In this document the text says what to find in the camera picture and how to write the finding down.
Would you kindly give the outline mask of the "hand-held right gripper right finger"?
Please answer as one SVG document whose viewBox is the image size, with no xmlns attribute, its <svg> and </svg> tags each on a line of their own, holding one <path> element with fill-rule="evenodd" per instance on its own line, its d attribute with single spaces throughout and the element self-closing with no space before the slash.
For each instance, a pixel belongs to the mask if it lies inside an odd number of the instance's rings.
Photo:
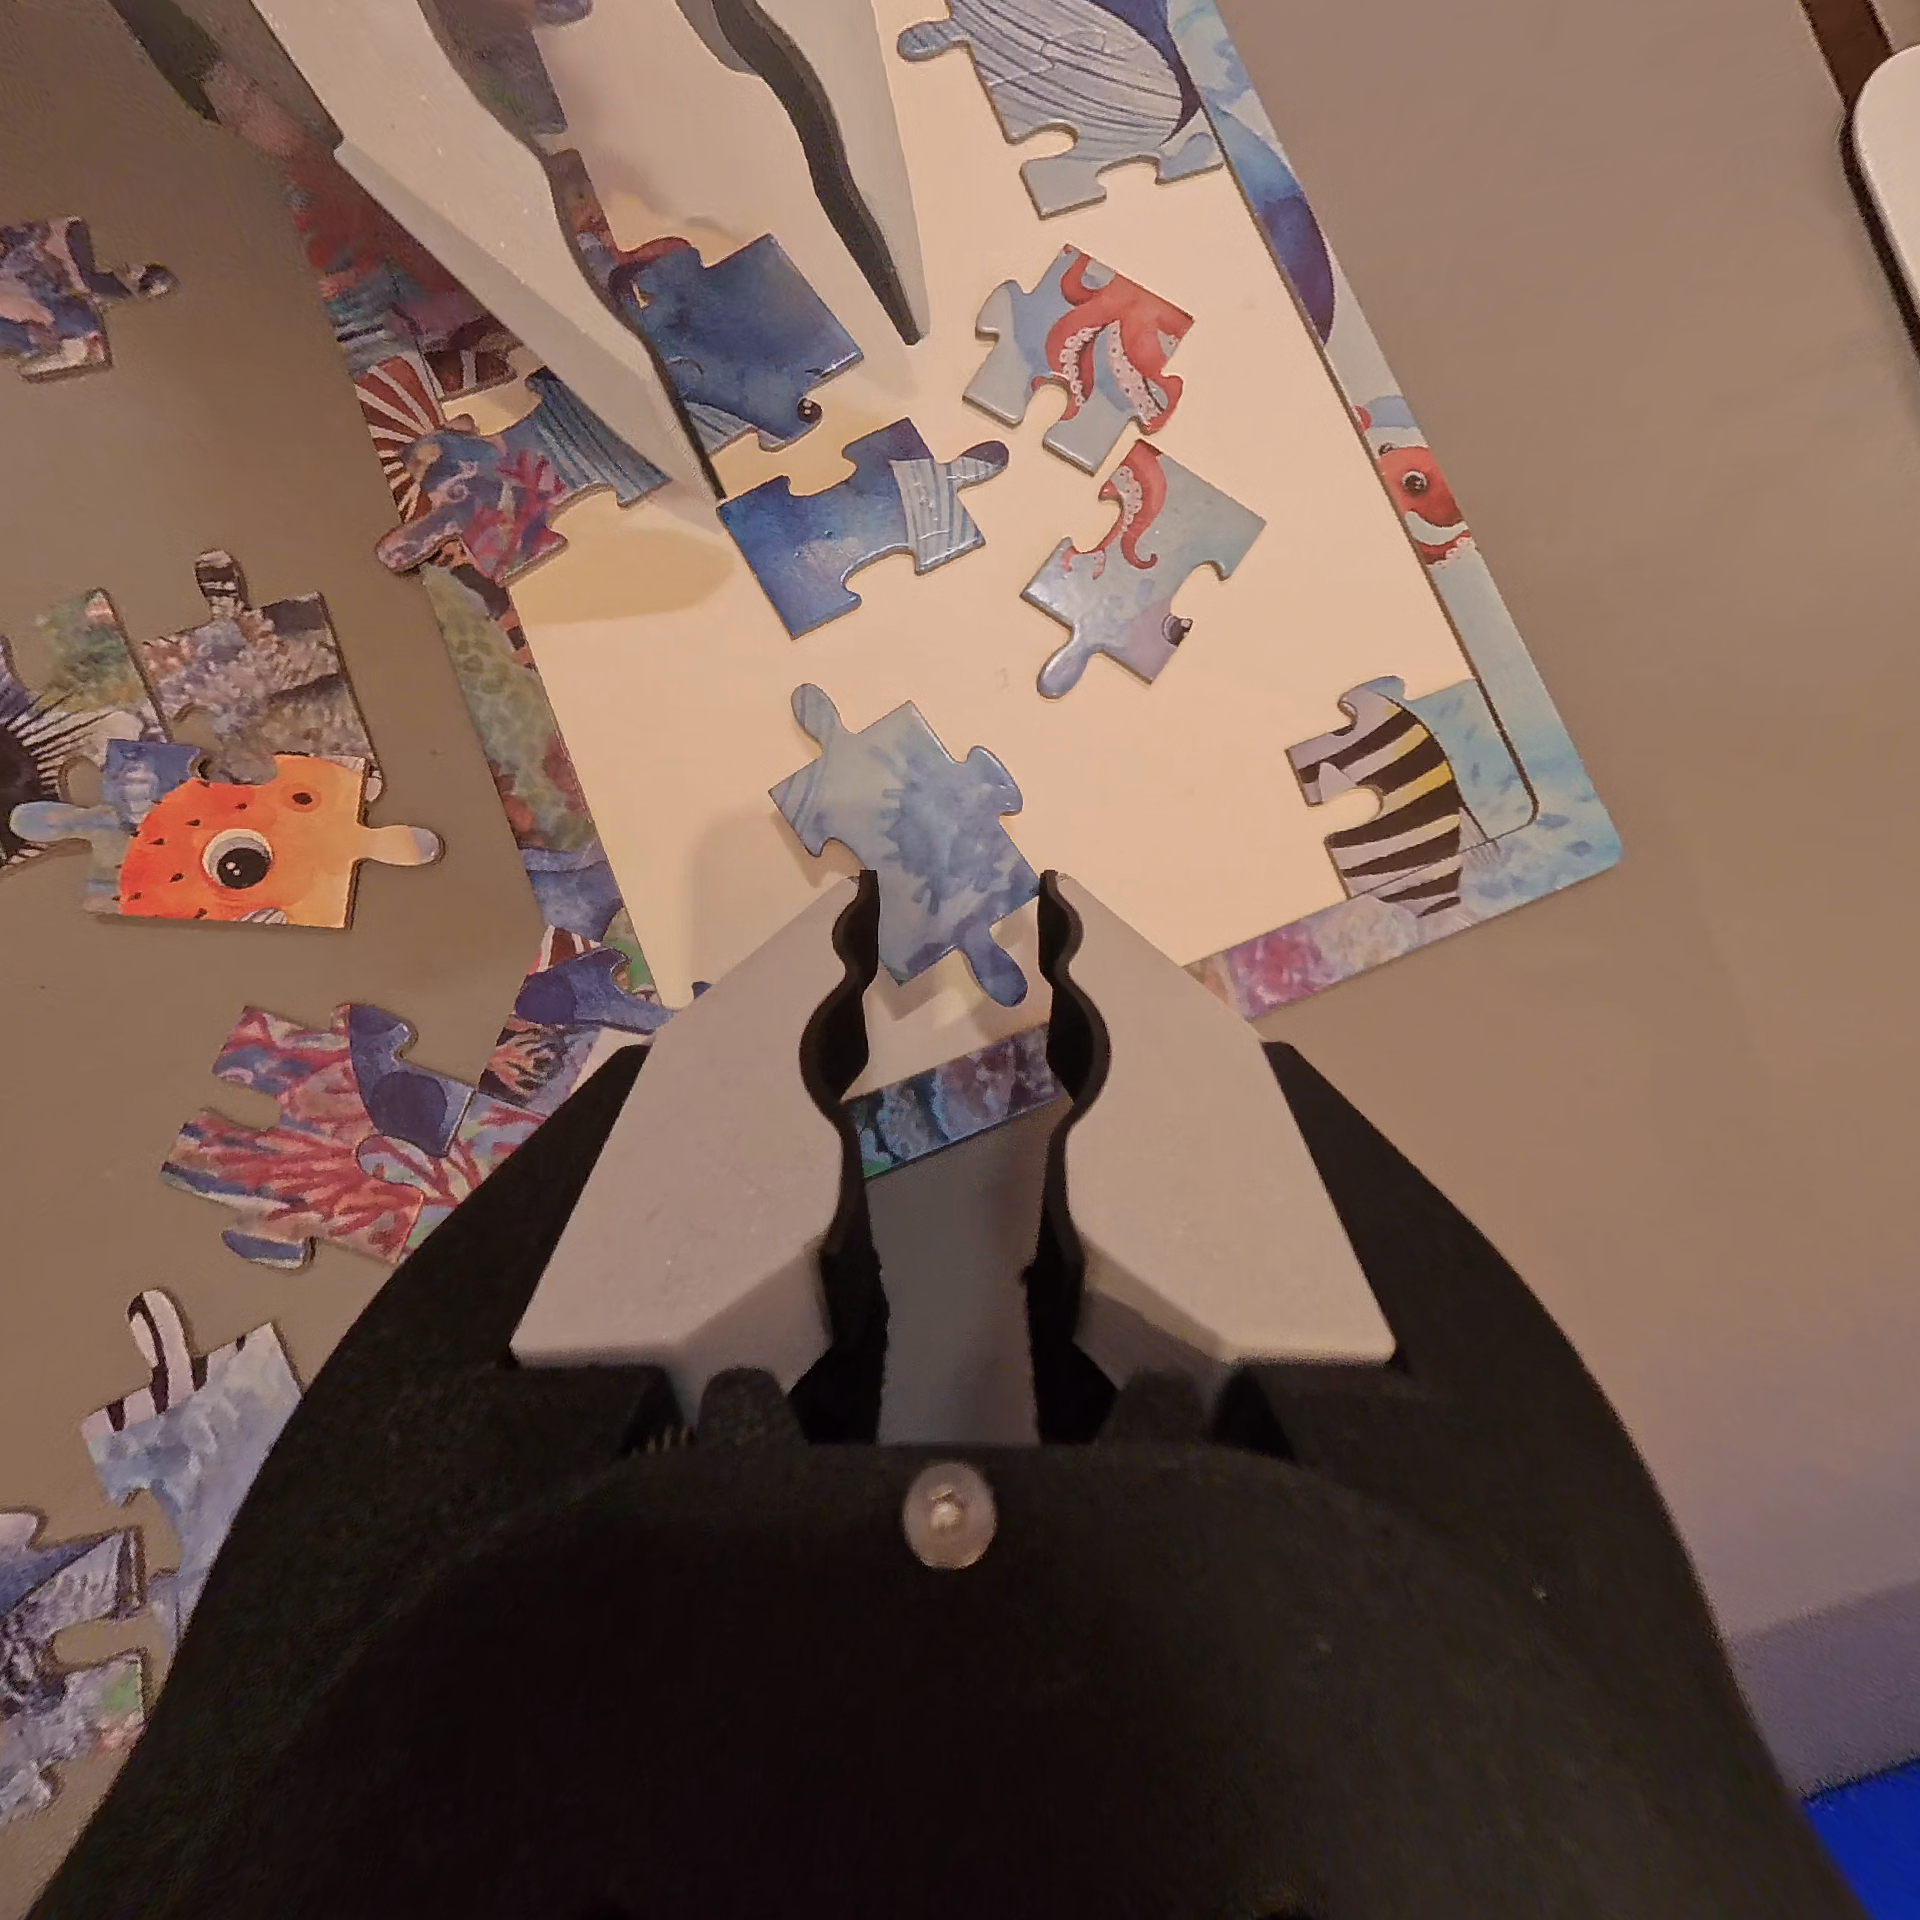
<svg viewBox="0 0 1920 1920">
<path fill-rule="evenodd" d="M 1385 1363 L 1389 1323 L 1254 1028 L 1069 874 L 1043 878 L 1037 956 L 1069 1090 L 1021 1276 L 1037 1437 L 1090 1441 L 1141 1373 L 1207 1411 L 1254 1363 Z"/>
</svg>

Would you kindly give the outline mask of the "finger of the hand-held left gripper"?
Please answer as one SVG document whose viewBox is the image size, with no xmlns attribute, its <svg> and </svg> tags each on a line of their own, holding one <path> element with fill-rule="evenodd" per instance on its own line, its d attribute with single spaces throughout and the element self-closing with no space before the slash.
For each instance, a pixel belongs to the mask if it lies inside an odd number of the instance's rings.
<svg viewBox="0 0 1920 1920">
<path fill-rule="evenodd" d="M 258 2 L 344 171 L 613 435 L 691 501 L 723 485 L 652 348 L 569 246 L 541 156 L 446 63 L 419 2 Z"/>
<path fill-rule="evenodd" d="M 924 341 L 924 259 L 872 2 L 679 2 L 709 51 L 757 74 L 813 196 L 901 343 Z"/>
</svg>

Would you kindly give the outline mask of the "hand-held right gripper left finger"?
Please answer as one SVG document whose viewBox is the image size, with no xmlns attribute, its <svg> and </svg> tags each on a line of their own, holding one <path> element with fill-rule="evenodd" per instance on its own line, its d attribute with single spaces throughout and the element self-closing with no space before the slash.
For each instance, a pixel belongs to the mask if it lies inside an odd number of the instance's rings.
<svg viewBox="0 0 1920 1920">
<path fill-rule="evenodd" d="M 878 1435 L 889 1301 L 846 1090 L 878 878 L 835 878 L 652 1037 L 525 1306 L 532 1368 L 644 1363 L 696 1411 L 761 1368 L 813 1441 Z"/>
</svg>

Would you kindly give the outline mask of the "dark blue whale eye piece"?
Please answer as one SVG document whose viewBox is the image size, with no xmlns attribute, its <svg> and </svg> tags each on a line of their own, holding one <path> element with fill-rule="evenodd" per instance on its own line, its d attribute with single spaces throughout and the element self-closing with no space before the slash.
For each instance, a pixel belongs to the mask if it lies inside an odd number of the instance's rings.
<svg viewBox="0 0 1920 1920">
<path fill-rule="evenodd" d="M 862 359 L 773 234 L 714 265 L 664 234 L 613 251 L 606 288 L 660 357 L 709 454 L 746 435 L 763 451 L 787 448 L 822 414 L 809 391 Z"/>
</svg>

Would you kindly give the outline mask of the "striped whale belly puzzle piece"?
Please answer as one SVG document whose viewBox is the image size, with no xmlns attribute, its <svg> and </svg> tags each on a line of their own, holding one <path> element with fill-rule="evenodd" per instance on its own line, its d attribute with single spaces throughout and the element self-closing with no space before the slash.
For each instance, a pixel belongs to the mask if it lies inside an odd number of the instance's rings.
<svg viewBox="0 0 1920 1920">
<path fill-rule="evenodd" d="M 530 467 L 538 489 L 551 501 L 570 501 L 597 485 L 610 489 L 616 506 L 635 506 L 660 494 L 671 478 L 623 445 L 555 371 L 525 371 L 525 391 L 537 409 L 507 429 L 507 451 Z"/>
</svg>

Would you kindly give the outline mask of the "sea print jigsaw puzzle board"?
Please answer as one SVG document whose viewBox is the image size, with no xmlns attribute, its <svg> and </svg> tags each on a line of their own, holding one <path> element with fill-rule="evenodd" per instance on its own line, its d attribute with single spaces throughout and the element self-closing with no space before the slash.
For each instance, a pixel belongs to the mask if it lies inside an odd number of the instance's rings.
<svg viewBox="0 0 1920 1920">
<path fill-rule="evenodd" d="M 507 585 L 465 560 L 401 571 L 441 623 L 541 920 L 623 949 L 630 989 L 673 1010 L 855 869 L 843 843 L 809 857 L 770 799 L 820 759 L 790 709 L 808 683 L 848 733 L 912 701 L 952 761 L 997 754 L 1021 794 L 1000 820 L 1021 859 L 1090 883 L 1247 1019 L 1607 872 L 1620 836 L 1220 8 L 1166 8 L 1220 167 L 1163 183 L 1128 161 L 1099 172 L 1104 203 L 1062 216 L 1037 216 L 1021 162 L 1071 130 L 1010 140 L 968 46 L 897 54 L 901 28 L 946 8 L 872 2 L 924 259 L 908 347 L 822 216 L 781 100 L 679 2 L 419 2 L 467 89 L 541 156 L 613 311 L 613 251 L 679 234 L 714 265 L 773 234 L 862 348 L 809 391 L 822 414 L 787 448 L 705 451 L 718 501 L 671 480 L 616 506 L 597 485 L 551 514 L 564 550 Z M 1156 435 L 1124 429 L 1090 474 L 1043 445 L 1062 385 L 1034 390 L 1018 426 L 962 397 L 994 348 L 979 306 L 1004 280 L 1033 292 L 1064 246 L 1191 317 L 1166 359 L 1177 411 Z M 790 638 L 718 502 L 773 478 L 822 494 L 852 478 L 846 445 L 901 417 L 934 462 L 1010 448 L 1000 478 L 959 489 L 984 544 L 931 571 L 878 560 L 846 577 L 855 612 Z M 1203 564 L 1171 593 L 1191 628 L 1153 683 L 1093 656 L 1048 698 L 1037 669 L 1069 628 L 1021 588 L 1062 541 L 1104 541 L 1116 506 L 1099 485 L 1136 440 L 1263 533 L 1231 577 Z M 1535 797 L 1465 874 L 1474 920 L 1440 935 L 1340 883 L 1326 836 L 1368 823 L 1374 794 L 1305 802 L 1286 761 L 1350 721 L 1343 693 L 1385 677 L 1406 697 L 1477 678 Z M 883 981 L 855 1099 L 872 1172 L 1046 1099 L 1034 906 L 994 936 L 1025 974 L 1018 1006 L 957 949 Z"/>
</svg>

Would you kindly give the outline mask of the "pale blue splash puzzle piece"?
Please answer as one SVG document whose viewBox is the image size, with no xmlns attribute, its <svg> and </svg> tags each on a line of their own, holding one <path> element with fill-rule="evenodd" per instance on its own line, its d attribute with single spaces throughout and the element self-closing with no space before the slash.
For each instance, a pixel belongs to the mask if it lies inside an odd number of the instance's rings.
<svg viewBox="0 0 1920 1920">
<path fill-rule="evenodd" d="M 843 843 L 878 878 L 878 959 L 906 983 L 944 954 L 968 956 L 1000 1006 L 1028 994 L 994 926 L 1037 896 L 1037 874 L 1004 831 L 1021 809 L 1013 774 L 987 749 L 952 761 L 917 705 L 848 733 L 820 685 L 790 709 L 820 759 L 770 787 L 809 857 Z"/>
</svg>

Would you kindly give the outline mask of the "pale blue octopus arm piece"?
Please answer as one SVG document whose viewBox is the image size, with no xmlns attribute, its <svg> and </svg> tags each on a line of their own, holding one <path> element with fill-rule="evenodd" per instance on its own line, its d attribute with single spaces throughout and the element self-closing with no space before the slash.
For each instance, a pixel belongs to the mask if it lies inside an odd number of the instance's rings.
<svg viewBox="0 0 1920 1920">
<path fill-rule="evenodd" d="M 1231 577 L 1263 533 L 1263 517 L 1214 489 L 1179 462 L 1136 440 L 1099 485 L 1116 524 L 1093 550 L 1062 541 L 1021 598 L 1069 628 L 1037 669 L 1037 693 L 1062 698 L 1093 656 L 1115 656 L 1153 683 L 1190 638 L 1171 593 L 1203 564 Z"/>
</svg>

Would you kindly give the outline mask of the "joined orange crab puzzle pieces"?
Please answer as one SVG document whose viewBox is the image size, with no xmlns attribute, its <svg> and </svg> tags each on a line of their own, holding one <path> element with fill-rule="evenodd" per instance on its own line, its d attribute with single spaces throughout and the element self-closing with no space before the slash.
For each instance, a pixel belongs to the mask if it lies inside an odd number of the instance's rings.
<svg viewBox="0 0 1920 1920">
<path fill-rule="evenodd" d="M 284 167 L 294 226 L 389 483 L 452 397 L 516 379 L 516 341 L 327 155 Z"/>
</svg>

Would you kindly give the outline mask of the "joined blue whale puzzle pieces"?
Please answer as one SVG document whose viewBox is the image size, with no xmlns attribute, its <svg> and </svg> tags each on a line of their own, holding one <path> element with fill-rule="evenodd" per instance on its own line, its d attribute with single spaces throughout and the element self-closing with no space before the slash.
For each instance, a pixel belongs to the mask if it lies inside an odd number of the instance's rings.
<svg viewBox="0 0 1920 1920">
<path fill-rule="evenodd" d="M 1099 172 L 1153 161 L 1163 183 L 1220 167 L 1166 2 L 950 2 L 901 28 L 897 54 L 968 46 L 1004 133 L 1071 130 L 1071 146 L 1021 162 L 1037 216 L 1104 203 Z"/>
</svg>

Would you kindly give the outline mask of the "dark blue striped puzzle piece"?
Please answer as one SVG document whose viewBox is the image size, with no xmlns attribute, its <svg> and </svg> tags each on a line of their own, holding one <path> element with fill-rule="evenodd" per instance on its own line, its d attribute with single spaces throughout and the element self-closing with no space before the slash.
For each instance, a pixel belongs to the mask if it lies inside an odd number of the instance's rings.
<svg viewBox="0 0 1920 1920">
<path fill-rule="evenodd" d="M 984 544 L 959 489 L 994 480 L 1010 465 L 1004 440 L 979 440 L 952 462 L 934 462 L 922 432 L 901 417 L 846 445 L 852 478 L 797 495 L 787 478 L 718 502 L 718 520 L 766 590 L 790 638 L 802 638 L 858 607 L 846 577 L 878 560 L 908 552 L 931 571 Z"/>
</svg>

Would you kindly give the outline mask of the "striped fish puzzle piece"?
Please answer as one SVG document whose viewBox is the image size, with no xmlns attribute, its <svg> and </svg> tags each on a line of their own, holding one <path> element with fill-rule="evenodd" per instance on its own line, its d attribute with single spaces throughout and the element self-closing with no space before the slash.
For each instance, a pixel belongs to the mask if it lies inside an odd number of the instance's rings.
<svg viewBox="0 0 1920 1920">
<path fill-rule="evenodd" d="M 1535 816 L 1535 797 L 1477 678 L 1406 697 L 1399 677 L 1340 697 L 1345 725 L 1286 750 L 1305 802 L 1372 790 L 1368 823 L 1332 831 L 1326 851 L 1351 897 L 1412 913 L 1421 935 L 1474 920 L 1465 874 Z"/>
</svg>

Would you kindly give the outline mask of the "pale blue zebra-striped puzzle piece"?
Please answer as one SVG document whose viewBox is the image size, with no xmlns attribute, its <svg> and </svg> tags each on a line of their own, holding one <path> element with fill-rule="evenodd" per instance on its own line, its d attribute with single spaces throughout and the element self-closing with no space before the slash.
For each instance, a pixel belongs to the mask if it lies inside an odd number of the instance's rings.
<svg viewBox="0 0 1920 1920">
<path fill-rule="evenodd" d="M 181 1568 L 151 1582 L 151 1610 L 181 1641 L 230 1525 L 301 1402 L 301 1382 L 274 1325 L 200 1354 L 178 1301 L 158 1287 L 130 1301 L 127 1319 L 151 1377 L 93 1411 L 83 1437 L 109 1499 L 151 1492 L 167 1511 Z"/>
</svg>

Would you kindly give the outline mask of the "orange pufferfish puzzle piece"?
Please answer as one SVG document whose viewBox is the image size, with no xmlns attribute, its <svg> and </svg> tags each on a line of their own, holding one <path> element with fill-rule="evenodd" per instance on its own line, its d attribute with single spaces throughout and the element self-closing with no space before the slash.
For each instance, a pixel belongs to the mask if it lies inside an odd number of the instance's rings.
<svg viewBox="0 0 1920 1920">
<path fill-rule="evenodd" d="M 274 754 L 267 780 L 217 780 L 188 743 L 115 741 L 84 907 L 97 919 L 348 924 L 358 863 L 419 869 L 441 836 L 364 820 L 365 759 Z"/>
</svg>

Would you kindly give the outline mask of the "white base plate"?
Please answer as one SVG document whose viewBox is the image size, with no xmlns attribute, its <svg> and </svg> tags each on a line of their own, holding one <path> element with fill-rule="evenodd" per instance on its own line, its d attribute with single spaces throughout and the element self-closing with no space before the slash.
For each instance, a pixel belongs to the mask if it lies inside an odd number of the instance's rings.
<svg viewBox="0 0 1920 1920">
<path fill-rule="evenodd" d="M 1852 94 L 1843 167 L 1918 357 L 1918 40 L 1885 54 Z"/>
</svg>

